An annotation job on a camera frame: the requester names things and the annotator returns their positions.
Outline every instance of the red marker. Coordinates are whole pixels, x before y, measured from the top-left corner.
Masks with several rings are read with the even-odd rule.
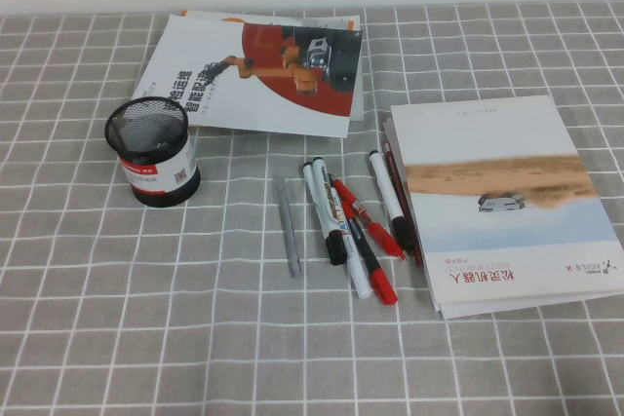
[[[403,211],[403,215],[406,218],[406,222],[409,226],[409,236],[411,237],[411,241],[413,243],[413,256],[416,259],[416,265],[422,267],[422,252],[420,251],[418,235],[416,234],[416,224],[411,217],[408,197],[406,196],[406,192],[405,190],[403,190],[403,185],[401,184],[401,177],[399,176],[399,170],[397,169],[397,162],[395,161],[394,155],[392,154],[390,143],[388,143],[387,141],[383,144],[383,151],[386,157],[386,164],[388,165],[390,180],[392,181],[392,185],[394,186],[394,191],[397,193],[399,205],[401,206],[401,210]]]
[[[331,186],[335,188],[336,192],[340,196],[346,205],[353,209],[364,221],[370,236],[388,255],[395,257],[401,257],[405,260],[406,256],[403,253],[403,249],[395,241],[395,239],[388,233],[383,226],[379,223],[372,221],[371,217],[367,213],[367,209],[364,208],[362,202],[360,202],[355,195],[351,193],[347,186],[342,181],[330,174]]]
[[[381,269],[377,257],[374,256],[371,246],[369,246],[367,239],[364,237],[364,232],[358,223],[355,212],[345,201],[342,201],[342,209],[344,210],[344,215],[347,217],[347,222],[349,223],[349,229],[353,235],[355,245],[369,269],[369,280],[374,292],[377,293],[379,300],[384,305],[392,306],[396,304],[399,300],[397,293],[394,292],[392,285],[388,281],[388,277],[386,277],[386,274]]]

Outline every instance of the silver pen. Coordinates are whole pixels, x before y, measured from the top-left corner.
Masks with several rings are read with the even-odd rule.
[[[297,278],[303,272],[301,271],[299,252],[296,249],[296,241],[294,239],[293,217],[291,215],[289,195],[286,191],[286,180],[281,175],[276,175],[275,185],[277,186],[277,203],[280,210],[280,219],[282,220],[282,229],[284,230],[284,242],[286,243],[286,255],[289,258],[289,268],[291,269],[291,276]]]

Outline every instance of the booklet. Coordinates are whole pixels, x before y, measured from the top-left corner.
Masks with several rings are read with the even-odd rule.
[[[392,106],[445,318],[624,292],[624,252],[549,96]]]
[[[182,13],[183,17],[199,19],[225,19],[228,21],[244,21],[257,24],[281,24],[283,26],[312,26],[317,28],[360,30],[360,16],[322,17],[311,19],[292,19],[289,17],[269,17],[263,15],[227,14],[224,12],[204,12],[188,10]],[[351,106],[351,120],[364,120],[364,82],[362,81],[362,58],[358,62],[358,75],[355,78],[353,91],[353,105]]]
[[[345,137],[361,31],[171,15],[134,98],[179,102],[189,125]]]

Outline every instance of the pen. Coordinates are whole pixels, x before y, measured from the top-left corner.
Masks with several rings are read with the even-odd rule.
[[[377,150],[373,150],[369,155],[370,163],[374,169],[374,175],[377,178],[377,185],[381,191],[383,202],[388,209],[388,214],[392,220],[392,229],[399,245],[405,250],[412,250],[413,243],[410,237],[410,227],[403,216],[403,211],[399,205],[397,194],[392,186],[392,181],[388,175],[388,169],[383,162],[383,157]]]
[[[344,214],[349,222],[349,228],[353,234],[355,244],[364,257],[364,261],[369,269],[370,284],[372,284],[372,288],[377,293],[379,300],[381,300],[383,304],[386,306],[396,304],[399,300],[397,293],[392,288],[392,285],[388,281],[388,277],[386,277],[381,265],[379,265],[377,258],[374,256],[371,246],[369,246],[369,243],[364,237],[364,232],[355,217],[355,212],[351,209],[351,207],[349,207],[348,204],[345,203],[342,204],[342,208],[344,209]]]
[[[297,278],[301,276],[301,264],[299,263],[299,252],[296,249],[296,241],[294,239],[293,216],[291,214],[291,204],[289,203],[289,195],[286,191],[286,180],[281,175],[275,177],[277,186],[277,202],[280,211],[280,219],[282,220],[282,229],[284,230],[284,242],[286,244],[286,254],[289,259],[289,268],[291,276]]]
[[[338,220],[335,219],[331,212],[328,190],[326,190],[324,184],[321,187],[317,184],[317,178],[314,174],[312,163],[308,162],[303,165],[303,176],[307,183],[308,190],[310,191],[310,195],[312,196],[316,214],[321,222],[321,230],[323,231],[325,245],[330,255],[330,262],[332,265],[342,265],[347,261],[347,250],[342,240],[342,232],[340,231],[340,226],[338,226]]]
[[[394,238],[385,230],[379,223],[372,221],[371,217],[367,213],[367,209],[362,205],[355,195],[347,188],[344,183],[330,174],[331,186],[335,188],[340,198],[346,202],[346,204],[355,211],[360,218],[364,221],[364,225],[369,231],[370,236],[375,242],[383,248],[388,255],[395,257],[406,258],[403,254],[403,249],[397,244]]]
[[[416,223],[411,216],[408,197],[406,196],[406,191],[403,190],[403,184],[401,183],[401,177],[399,176],[397,162],[394,159],[390,143],[387,141],[383,144],[383,152],[386,157],[386,163],[388,164],[388,172],[390,172],[392,185],[394,186],[394,190],[399,199],[401,211],[403,212],[403,216],[406,218],[409,226],[409,236],[411,237],[411,241],[413,243],[413,256],[416,259],[416,265],[422,267],[422,252],[420,251],[420,243],[418,242],[418,234],[416,233]]]
[[[358,294],[360,299],[366,299],[367,297],[371,297],[372,289],[371,284],[369,283],[369,279],[367,278],[367,274],[364,271],[364,265],[362,265],[362,257],[358,253],[358,248],[353,241],[353,237],[351,233],[349,233],[349,229],[347,228],[346,219],[344,213],[342,212],[342,207],[340,206],[340,199],[338,198],[338,193],[334,188],[331,189],[331,194],[333,195],[333,201],[335,202],[336,214],[338,216],[338,223],[340,225],[340,230],[342,231],[342,240],[344,241],[344,245],[347,248],[347,271],[349,272],[349,276],[351,280],[353,280],[353,285],[355,286],[355,291]]]

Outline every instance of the pen holder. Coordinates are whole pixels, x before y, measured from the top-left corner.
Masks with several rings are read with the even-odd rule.
[[[171,207],[199,187],[188,116],[175,101],[147,96],[127,102],[108,118],[104,136],[140,202]]]

